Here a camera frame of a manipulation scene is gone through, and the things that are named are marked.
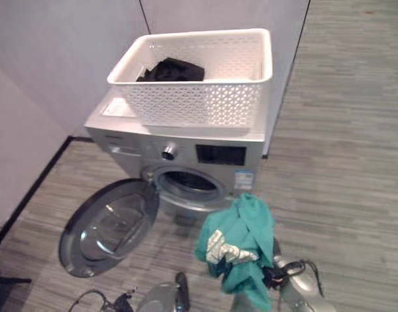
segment wall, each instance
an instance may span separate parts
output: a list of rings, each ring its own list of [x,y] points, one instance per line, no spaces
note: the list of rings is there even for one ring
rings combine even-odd
[[[308,2],[309,0],[142,0],[152,33],[255,27],[271,31],[274,74],[268,141],[282,103]]]
[[[67,133],[0,70],[0,227]]]
[[[72,134],[146,33],[137,0],[0,0],[0,69]]]
[[[0,0],[0,226],[143,34],[137,0]]]

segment white laundry basket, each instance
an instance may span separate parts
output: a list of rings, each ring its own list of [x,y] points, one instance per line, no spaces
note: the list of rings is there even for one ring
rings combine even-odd
[[[136,82],[167,57],[203,67],[204,81]],[[142,36],[108,82],[145,125],[248,128],[269,105],[271,77],[269,32],[242,29]]]

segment green towel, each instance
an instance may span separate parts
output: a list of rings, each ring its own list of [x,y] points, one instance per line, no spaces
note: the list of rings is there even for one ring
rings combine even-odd
[[[261,268],[273,267],[274,225],[264,201],[242,194],[231,208],[207,217],[195,251],[208,263],[211,276],[224,275],[223,291],[244,292],[264,311],[271,311],[271,302]]]

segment open washer door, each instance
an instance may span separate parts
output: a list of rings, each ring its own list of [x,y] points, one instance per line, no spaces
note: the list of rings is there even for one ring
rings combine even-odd
[[[63,267],[80,278],[113,268],[146,236],[158,206],[155,187],[142,179],[102,188],[77,209],[63,231],[59,246]]]

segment washing machine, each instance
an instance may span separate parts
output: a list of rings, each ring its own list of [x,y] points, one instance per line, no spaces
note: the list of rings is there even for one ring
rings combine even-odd
[[[82,278],[128,256],[159,209],[202,218],[252,191],[266,139],[267,108],[250,129],[148,127],[117,94],[109,91],[85,128],[129,178],[86,200],[60,240],[60,262]]]

